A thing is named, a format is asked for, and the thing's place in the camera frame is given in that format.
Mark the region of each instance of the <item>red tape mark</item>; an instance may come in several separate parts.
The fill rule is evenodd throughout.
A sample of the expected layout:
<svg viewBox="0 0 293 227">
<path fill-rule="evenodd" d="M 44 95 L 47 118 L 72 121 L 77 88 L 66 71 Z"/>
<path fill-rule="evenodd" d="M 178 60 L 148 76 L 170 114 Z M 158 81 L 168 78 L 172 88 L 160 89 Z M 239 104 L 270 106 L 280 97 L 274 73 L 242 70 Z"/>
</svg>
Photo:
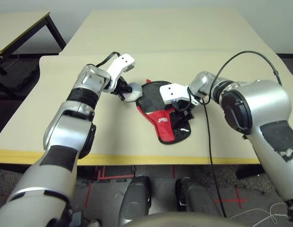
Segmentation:
<svg viewBox="0 0 293 227">
<path fill-rule="evenodd" d="M 238 199 L 238 204 L 239 208 L 242 209 L 241 201 L 240 201 L 240 195 L 239 195 L 239 189 L 237 186 L 235 186 L 236 194 L 237 194 L 237 199 Z"/>
<path fill-rule="evenodd" d="M 173 178 L 175 179 L 175 166 L 172 166 L 172 170 L 173 170 Z"/>
<path fill-rule="evenodd" d="M 247 202 L 247 199 L 228 199 L 228 200 L 222 200 L 222 202 Z"/>
<path fill-rule="evenodd" d="M 110 179 L 119 179 L 119 178 L 133 178 L 134 175 L 117 175 L 117 176 L 104 176 L 105 166 L 103 167 L 103 176 L 100 176 L 100 171 L 98 172 L 99 180 L 110 180 Z"/>
<path fill-rule="evenodd" d="M 86 195 L 86 203 L 85 203 L 85 207 L 88 206 L 88 201 L 89 201 L 89 196 L 90 196 L 91 187 L 92 187 L 92 183 L 89 184 L 88 193 L 87 193 L 87 195 Z"/>
</svg>

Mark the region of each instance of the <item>desk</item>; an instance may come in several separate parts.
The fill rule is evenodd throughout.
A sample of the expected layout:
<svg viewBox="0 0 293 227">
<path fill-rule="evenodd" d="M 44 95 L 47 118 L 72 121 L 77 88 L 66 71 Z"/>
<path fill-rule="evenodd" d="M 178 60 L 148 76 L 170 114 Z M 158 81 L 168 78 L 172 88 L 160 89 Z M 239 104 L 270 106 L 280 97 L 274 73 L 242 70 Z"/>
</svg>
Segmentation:
<svg viewBox="0 0 293 227">
<path fill-rule="evenodd" d="M 48 11 L 0 13 L 0 65 L 44 26 L 48 27 L 57 44 L 63 49 L 66 43 L 51 20 Z M 0 74 L 5 75 L 7 72 L 0 67 Z M 0 89 L 11 98 L 18 99 L 10 89 L 1 83 Z"/>
<path fill-rule="evenodd" d="M 188 12 L 195 10 L 198 13 L 203 11 L 203 9 L 186 10 Z M 66 100 L 82 67 L 87 63 L 101 62 L 113 50 L 120 51 L 121 49 L 120 52 L 127 52 L 136 60 L 135 68 L 124 74 L 124 78 L 128 82 L 143 84 L 146 79 L 150 79 L 152 81 L 167 80 L 184 85 L 189 84 L 200 71 L 208 70 L 217 73 L 223 63 L 239 51 L 244 49 L 260 51 L 272 61 L 279 71 L 282 83 L 289 92 L 293 103 L 293 76 L 281 59 L 257 36 L 236 11 L 231 9 L 212 10 L 214 15 L 219 15 L 220 11 L 222 13 L 222 16 L 219 17 L 223 21 L 221 29 L 213 30 L 210 26 L 202 26 L 203 23 L 208 23 L 220 27 L 220 20 L 217 20 L 217 17 L 208 17 L 206 22 L 187 20 L 186 23 L 181 23 L 182 30 L 186 32 L 184 32 L 185 35 L 182 36 L 182 42 L 177 49 L 174 48 L 175 39 L 171 40 L 171 44 L 167 40 L 162 41 L 161 36 L 167 37 L 163 31 L 156 40 L 150 41 L 145 38 L 145 46 L 140 46 L 136 42 L 128 42 L 124 38 L 118 44 L 120 48 L 117 48 L 117 44 L 114 48 L 110 48 L 111 44 L 114 43 L 110 40 L 115 40 L 116 37 L 107 36 L 106 41 L 99 41 L 99 45 L 96 45 L 95 40 L 89 39 L 89 30 L 84 31 L 80 28 L 79 31 L 82 31 L 83 34 L 78 31 L 59 56 L 41 58 L 40 80 L 0 134 L 0 163 L 31 164 L 36 161 L 42 155 L 43 133 L 60 104 Z M 168 12 L 167 15 L 170 14 L 170 9 L 160 9 L 160 11 L 161 15 L 165 15 L 165 12 Z M 208 14 L 211 10 L 204 9 L 204 11 Z M 178 19 L 175 21 L 181 22 L 182 17 L 179 15 L 177 17 Z M 145 20 L 140 18 L 139 21 L 141 24 L 145 24 L 148 18 L 146 17 Z M 107 29 L 106 20 L 102 21 L 103 29 L 98 30 L 98 34 L 110 31 Z M 189 35 L 189 28 L 194 26 L 203 29 L 193 31 L 195 34 L 198 33 L 194 43 L 204 42 L 206 48 L 202 49 L 201 46 L 194 45 L 192 49 L 187 46 L 186 50 L 186 43 L 193 44 L 193 36 L 187 37 L 187 35 Z M 152 31 L 155 30 L 161 31 L 161 27 L 156 27 L 156 24 L 150 26 L 149 29 L 150 34 L 153 34 Z M 216 32 L 215 39 L 210 38 L 212 36 L 205 39 L 203 34 L 208 32 Z M 140 30 L 136 33 L 138 37 L 135 38 L 136 40 L 142 38 Z M 119 33 L 120 37 L 126 34 L 126 30 Z M 83 50 L 77 49 L 80 43 L 78 37 L 80 36 L 82 37 Z M 162 45 L 157 45 L 158 50 L 156 51 L 154 46 L 158 42 Z M 89 52 L 88 46 L 94 50 L 99 49 L 96 52 L 103 53 L 94 55 L 94 51 Z M 253 54 L 241 55 L 234 59 L 221 76 L 235 81 L 247 82 L 252 82 L 255 79 L 275 80 L 265 61 Z M 95 112 L 94 123 L 97 126 L 95 140 L 91 153 L 79 160 L 80 165 L 209 163 L 207 126 L 203 107 L 199 106 L 193 110 L 195 119 L 190 121 L 191 135 L 186 140 L 174 145 L 164 145 L 158 141 L 153 126 L 138 112 L 134 103 L 125 103 L 114 95 L 102 94 Z M 208 105 L 208 115 L 214 163 L 258 163 L 250 143 L 242 140 L 241 135 L 227 125 L 219 105 L 211 102 Z M 293 109 L 289 123 L 293 128 Z"/>
</svg>

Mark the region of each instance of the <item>table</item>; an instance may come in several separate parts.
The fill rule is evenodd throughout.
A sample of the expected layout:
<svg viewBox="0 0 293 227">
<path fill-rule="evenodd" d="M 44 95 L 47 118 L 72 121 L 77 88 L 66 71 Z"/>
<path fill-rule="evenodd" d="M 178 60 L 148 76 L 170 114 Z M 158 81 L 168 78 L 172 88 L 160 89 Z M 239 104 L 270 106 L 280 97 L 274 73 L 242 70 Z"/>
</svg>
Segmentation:
<svg viewBox="0 0 293 227">
<path fill-rule="evenodd" d="M 0 13 L 0 65 L 44 26 L 48 27 L 61 49 L 66 46 L 49 14 L 48 11 Z M 6 75 L 7 72 L 0 67 L 0 74 Z M 0 89 L 10 98 L 18 99 L 9 88 L 1 83 Z"/>
<path fill-rule="evenodd" d="M 244 49 L 267 45 L 233 8 L 95 10 L 60 55 Z"/>
</svg>

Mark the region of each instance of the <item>black metal frame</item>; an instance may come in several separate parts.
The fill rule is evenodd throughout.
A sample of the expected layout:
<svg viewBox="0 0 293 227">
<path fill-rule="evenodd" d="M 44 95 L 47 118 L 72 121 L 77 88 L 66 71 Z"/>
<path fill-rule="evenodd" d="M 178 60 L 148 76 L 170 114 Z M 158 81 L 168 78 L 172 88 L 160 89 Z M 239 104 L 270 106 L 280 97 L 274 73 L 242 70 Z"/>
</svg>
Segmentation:
<svg viewBox="0 0 293 227">
<path fill-rule="evenodd" d="M 38 32 L 42 27 L 47 26 L 50 33 L 54 37 L 57 44 L 60 46 L 60 48 L 63 50 L 66 46 L 66 42 L 63 40 L 61 34 L 59 33 L 57 27 L 54 25 L 52 19 L 50 18 L 50 15 L 47 15 L 45 18 L 40 20 L 37 24 L 35 24 L 32 28 L 30 28 L 26 33 L 24 33 L 22 36 L 20 36 L 15 42 L 13 42 L 11 45 L 8 46 L 2 53 L 0 53 L 0 65 L 14 52 L 16 51 L 22 44 L 24 44 L 29 38 L 31 38 L 36 32 Z M 0 74 L 5 75 L 7 72 L 0 67 Z M 6 93 L 8 96 L 8 99 L 24 99 L 24 97 L 19 97 L 14 94 L 13 91 L 11 91 L 9 88 L 4 86 L 2 83 L 0 83 L 0 89 Z"/>
</svg>

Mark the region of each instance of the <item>beige table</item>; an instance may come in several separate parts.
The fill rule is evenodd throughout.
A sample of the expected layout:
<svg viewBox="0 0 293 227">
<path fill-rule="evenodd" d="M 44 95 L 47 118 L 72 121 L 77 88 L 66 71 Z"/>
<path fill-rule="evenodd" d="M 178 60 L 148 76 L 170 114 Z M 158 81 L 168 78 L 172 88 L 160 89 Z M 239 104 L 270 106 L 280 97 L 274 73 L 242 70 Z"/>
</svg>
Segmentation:
<svg viewBox="0 0 293 227">
<path fill-rule="evenodd" d="M 95 10 L 60 55 L 267 50 L 233 8 Z"/>
<path fill-rule="evenodd" d="M 199 13 L 203 11 L 202 9 L 188 9 L 188 11 L 192 10 Z M 219 14 L 220 9 L 213 10 L 215 15 Z M 169 12 L 169 10 L 161 10 L 163 15 L 167 11 Z M 209 9 L 204 9 L 204 11 L 206 14 L 210 12 Z M 167 37 L 164 32 L 158 35 L 157 40 L 153 40 L 153 42 L 145 38 L 146 45 L 142 47 L 136 44 L 136 50 L 134 46 L 127 45 L 126 40 L 120 43 L 120 49 L 111 49 L 109 44 L 113 42 L 110 42 L 110 36 L 107 36 L 107 41 L 103 40 L 99 45 L 95 45 L 88 38 L 89 33 L 87 31 L 82 30 L 82 33 L 86 32 L 86 35 L 77 33 L 74 39 L 77 39 L 79 35 L 82 36 L 81 43 L 83 47 L 85 43 L 89 42 L 91 48 L 102 49 L 105 45 L 106 48 L 103 48 L 101 55 L 92 55 L 92 52 L 88 52 L 89 48 L 83 48 L 81 53 L 76 53 L 80 51 L 78 49 L 74 52 L 70 51 L 70 55 L 65 54 L 63 51 L 59 56 L 41 58 L 39 82 L 0 134 L 0 163 L 30 164 L 42 155 L 43 133 L 61 102 L 67 98 L 78 73 L 87 63 L 101 62 L 112 50 L 127 52 L 135 58 L 135 69 L 124 74 L 124 77 L 128 82 L 140 84 L 145 83 L 146 79 L 188 84 L 200 71 L 208 70 L 212 73 L 217 73 L 222 64 L 239 51 L 244 49 L 260 51 L 278 69 L 282 83 L 289 92 L 293 103 L 293 76 L 281 59 L 235 11 L 221 9 L 221 13 L 223 15 L 221 20 L 226 16 L 228 17 L 229 26 L 222 23 L 226 28 L 215 30 L 215 36 L 220 42 L 217 39 L 208 38 L 208 44 L 206 45 L 206 39 L 203 37 L 204 33 L 214 31 L 210 26 L 202 27 L 202 24 L 219 24 L 220 20 L 217 20 L 216 17 L 207 17 L 206 22 L 192 20 L 189 23 L 189 20 L 187 20 L 186 23 L 182 23 L 182 30 L 187 30 L 186 34 L 182 36 L 183 46 L 178 47 L 177 50 L 171 49 L 173 45 L 164 45 L 164 42 L 161 41 L 161 36 L 163 38 Z M 105 23 L 103 21 L 104 26 L 97 31 L 98 33 L 105 34 L 109 32 Z M 192 28 L 194 26 L 203 28 L 203 30 L 193 31 L 198 34 L 195 37 L 195 43 L 202 41 L 205 43 L 206 48 L 202 49 L 195 45 L 191 50 L 185 50 L 184 45 L 192 41 L 190 36 L 187 37 L 189 29 L 185 27 Z M 156 27 L 156 24 L 153 27 L 153 31 L 160 30 Z M 124 30 L 120 35 L 126 35 L 126 33 Z M 157 42 L 162 43 L 165 49 L 160 49 L 160 46 L 157 46 L 158 50 L 152 51 Z M 211 42 L 214 43 L 215 48 L 211 48 Z M 71 45 L 69 50 L 73 47 L 75 50 L 76 46 L 79 47 L 78 44 L 79 39 L 76 42 L 72 39 L 68 44 L 68 46 Z M 275 80 L 271 69 L 265 61 L 253 54 L 242 55 L 233 60 L 225 68 L 221 76 L 247 82 L 252 82 L 255 79 Z M 192 134 L 180 143 L 164 145 L 158 141 L 153 126 L 137 111 L 134 103 L 124 103 L 114 95 L 102 94 L 96 107 L 94 123 L 97 126 L 97 131 L 94 144 L 91 153 L 80 160 L 79 164 L 207 164 L 209 163 L 208 140 L 203 107 L 196 107 L 193 114 L 195 119 L 190 121 Z M 258 163 L 258 159 L 249 142 L 242 140 L 241 135 L 227 125 L 223 111 L 217 104 L 210 103 L 208 114 L 215 163 Z M 293 110 L 289 122 L 293 128 Z"/>
<path fill-rule="evenodd" d="M 51 20 L 48 11 L 0 13 L 0 65 L 44 26 L 48 27 L 57 44 L 63 49 L 66 43 Z M 7 74 L 1 66 L 0 74 Z M 22 99 L 2 83 L 0 83 L 0 89 L 11 99 Z"/>
</svg>

